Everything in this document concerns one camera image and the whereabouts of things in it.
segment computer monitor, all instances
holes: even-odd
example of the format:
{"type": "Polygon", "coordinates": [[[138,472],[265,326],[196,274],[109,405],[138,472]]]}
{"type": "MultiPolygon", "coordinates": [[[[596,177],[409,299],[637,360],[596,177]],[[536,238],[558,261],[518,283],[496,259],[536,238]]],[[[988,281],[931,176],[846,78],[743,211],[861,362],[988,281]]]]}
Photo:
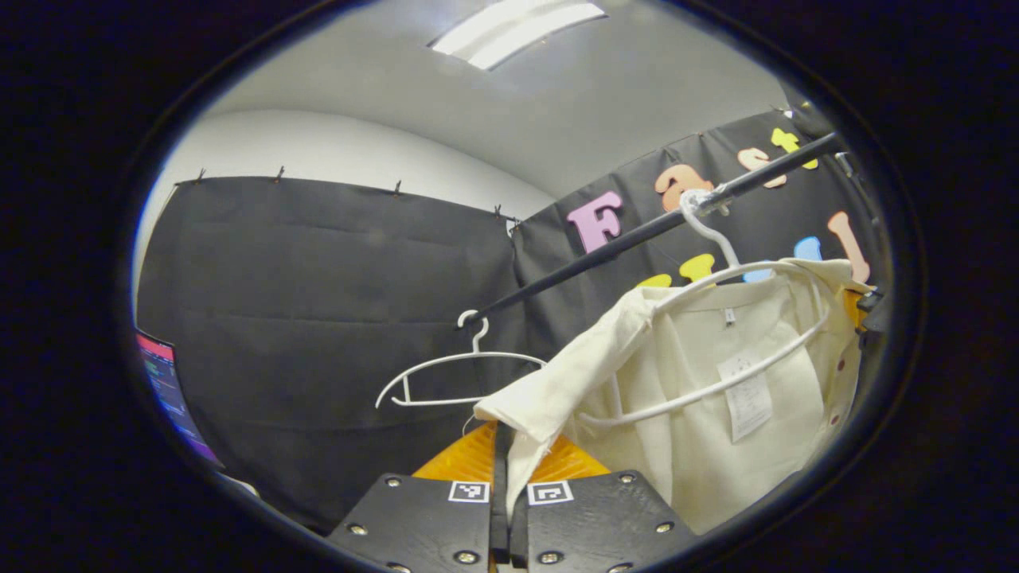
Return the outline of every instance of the computer monitor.
{"type": "Polygon", "coordinates": [[[136,337],[139,350],[142,352],[142,359],[145,362],[145,369],[149,374],[149,381],[156,390],[156,397],[162,410],[198,455],[211,462],[217,469],[222,469],[223,464],[216,458],[212,449],[202,437],[201,432],[198,431],[195,420],[187,410],[187,404],[184,401],[184,395],[180,389],[180,381],[177,377],[173,346],[156,340],[141,330],[136,332],[136,337]]]}

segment white hanger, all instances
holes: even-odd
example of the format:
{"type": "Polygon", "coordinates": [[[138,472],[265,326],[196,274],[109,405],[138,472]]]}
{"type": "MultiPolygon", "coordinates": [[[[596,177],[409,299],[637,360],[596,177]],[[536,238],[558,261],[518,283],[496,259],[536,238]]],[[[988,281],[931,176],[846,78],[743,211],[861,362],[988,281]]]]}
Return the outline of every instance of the white hanger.
{"type": "Polygon", "coordinates": [[[690,226],[694,228],[694,230],[696,230],[702,237],[714,241],[715,243],[718,244],[719,247],[721,247],[721,252],[722,255],[725,255],[726,257],[726,262],[729,263],[729,268],[726,268],[711,275],[705,276],[700,280],[692,282],[680,289],[677,293],[658,301],[658,303],[654,307],[654,314],[657,315],[659,312],[662,312],[665,309],[688,299],[694,293],[703,291],[720,280],[733,278],[745,272],[750,272],[754,270],[782,269],[792,274],[800,274],[806,276],[808,279],[810,279],[811,293],[813,294],[813,300],[815,305],[814,310],[819,311],[821,315],[820,319],[817,321],[816,324],[814,324],[813,326],[808,328],[805,332],[797,336],[796,340],[791,341],[788,345],[780,349],[773,355],[758,362],[751,368],[748,368],[735,376],[713,383],[705,388],[701,388],[697,392],[692,392],[686,396],[681,396],[680,398],[663,402],[661,404],[658,404],[657,406],[645,408],[644,410],[640,410],[638,412],[631,412],[629,414],[623,413],[623,403],[620,398],[619,380],[615,377],[615,374],[613,373],[611,380],[609,380],[612,389],[611,393],[612,417],[595,418],[593,416],[590,416],[582,412],[580,413],[579,417],[583,422],[597,427],[612,427],[612,426],[618,426],[620,424],[639,422],[641,420],[646,420],[648,418],[653,418],[654,416],[672,412],[673,410],[678,410],[680,408],[693,404],[694,402],[697,402],[703,398],[729,389],[750,377],[756,376],[757,374],[761,373],[772,364],[779,362],[783,358],[786,358],[787,356],[792,354],[794,351],[805,345],[815,334],[817,334],[817,332],[820,331],[824,323],[827,322],[829,308],[826,305],[824,305],[823,301],[821,300],[820,290],[818,289],[819,281],[814,273],[810,272],[809,270],[801,266],[783,261],[760,261],[756,263],[741,265],[736,257],[736,251],[733,250],[733,245],[729,242],[728,239],[726,239],[726,236],[718,232],[717,230],[709,228],[707,225],[705,225],[704,223],[702,223],[700,220],[697,219],[697,209],[699,205],[704,201],[704,199],[706,199],[710,195],[711,192],[703,190],[687,191],[680,198],[680,208],[683,210],[683,216],[686,218],[687,222],[690,223],[690,226]]]}
{"type": "MultiPolygon", "coordinates": [[[[476,311],[476,310],[469,310],[469,311],[464,312],[464,314],[461,314],[460,318],[457,319],[457,325],[458,326],[464,326],[464,320],[466,320],[467,317],[469,317],[469,316],[471,316],[473,314],[477,314],[477,313],[478,313],[478,311],[476,311]]],[[[527,356],[526,354],[516,354],[516,353],[512,353],[512,352],[481,352],[478,349],[478,342],[481,341],[482,336],[484,336],[486,333],[488,333],[488,319],[487,318],[482,318],[481,319],[481,324],[482,324],[481,331],[478,332],[477,334],[475,334],[474,338],[471,341],[471,347],[472,347],[472,351],[471,352],[466,353],[466,354],[454,354],[452,356],[443,356],[442,358],[436,358],[434,360],[429,360],[428,362],[422,362],[421,364],[418,364],[414,368],[409,368],[407,370],[404,370],[403,372],[400,372],[399,374],[397,374],[395,378],[393,378],[392,380],[390,380],[389,383],[386,384],[384,388],[382,388],[382,392],[379,393],[379,397],[377,399],[375,399],[375,408],[377,409],[379,407],[379,405],[382,404],[382,399],[385,397],[386,393],[389,392],[389,388],[391,388],[392,386],[396,385],[396,382],[398,382],[400,380],[404,380],[404,400],[400,400],[400,399],[398,399],[398,398],[396,398],[394,396],[390,397],[390,399],[389,399],[389,400],[392,400],[393,404],[397,404],[399,406],[445,406],[445,405],[448,405],[448,404],[469,404],[469,403],[472,403],[472,402],[478,402],[482,398],[484,398],[484,397],[478,397],[478,398],[457,398],[457,399],[452,399],[452,400],[423,400],[421,402],[412,402],[411,401],[411,386],[410,386],[410,383],[408,382],[408,379],[407,379],[408,376],[410,376],[411,374],[417,372],[418,370],[424,370],[425,368],[428,368],[429,366],[434,366],[436,364],[442,364],[443,362],[452,362],[454,360],[465,360],[465,359],[469,359],[469,358],[482,358],[482,357],[490,357],[490,356],[499,356],[499,357],[503,357],[503,358],[520,358],[520,359],[523,359],[523,360],[529,360],[531,362],[535,362],[537,364],[540,364],[542,367],[545,367],[547,365],[547,363],[544,360],[535,358],[533,356],[527,356]]]]}

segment clothing tag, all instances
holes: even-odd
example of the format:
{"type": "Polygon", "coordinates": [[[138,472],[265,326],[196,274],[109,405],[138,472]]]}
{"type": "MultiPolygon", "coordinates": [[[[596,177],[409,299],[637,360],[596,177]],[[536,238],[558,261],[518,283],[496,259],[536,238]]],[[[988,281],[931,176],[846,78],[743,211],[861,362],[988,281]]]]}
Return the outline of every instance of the clothing tag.
{"type": "MultiPolygon", "coordinates": [[[[758,362],[754,353],[745,350],[719,363],[718,374],[721,379],[731,378],[758,362]]],[[[763,372],[727,389],[726,401],[733,420],[733,444],[771,418],[771,394],[763,372]]]]}

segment black rod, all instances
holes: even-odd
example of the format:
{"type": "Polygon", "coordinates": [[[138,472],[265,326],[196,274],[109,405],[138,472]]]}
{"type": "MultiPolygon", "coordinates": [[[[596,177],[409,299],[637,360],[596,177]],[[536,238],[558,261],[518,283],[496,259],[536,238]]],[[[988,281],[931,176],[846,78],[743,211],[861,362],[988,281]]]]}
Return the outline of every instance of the black rod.
{"type": "MultiPolygon", "coordinates": [[[[780,175],[792,171],[800,165],[816,159],[825,153],[832,153],[833,151],[841,149],[841,144],[837,142],[836,138],[837,134],[828,134],[815,142],[811,142],[792,153],[771,161],[763,167],[754,169],[753,171],[744,173],[733,180],[721,184],[714,189],[714,194],[709,199],[701,203],[698,214],[709,213],[714,209],[728,205],[733,199],[749,192],[763,183],[769,181],[780,175]]],[[[614,259],[620,253],[633,249],[634,247],[653,239],[671,228],[679,226],[685,220],[683,212],[680,209],[659,215],[630,232],[624,233],[619,239],[608,242],[603,247],[591,251],[573,262],[535,280],[534,282],[524,285],[520,291],[507,295],[479,310],[477,314],[473,314],[464,320],[464,326],[473,324],[493,312],[502,310],[511,305],[523,301],[524,299],[533,297],[534,295],[550,289],[568,278],[573,278],[585,270],[607,263],[608,261],[614,259]]]]}

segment fluorescent light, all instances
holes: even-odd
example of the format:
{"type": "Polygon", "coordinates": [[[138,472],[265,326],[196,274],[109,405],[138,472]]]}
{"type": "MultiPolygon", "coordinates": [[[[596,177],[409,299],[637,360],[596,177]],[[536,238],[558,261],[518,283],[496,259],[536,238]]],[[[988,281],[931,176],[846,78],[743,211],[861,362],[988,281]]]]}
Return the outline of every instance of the fluorescent light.
{"type": "Polygon", "coordinates": [[[605,12],[594,4],[574,4],[527,20],[478,50],[468,63],[488,69],[524,46],[569,25],[596,18],[605,12]]]}
{"type": "Polygon", "coordinates": [[[432,46],[436,52],[452,54],[496,28],[513,21],[531,10],[556,0],[503,0],[488,6],[450,30],[432,46]]]}

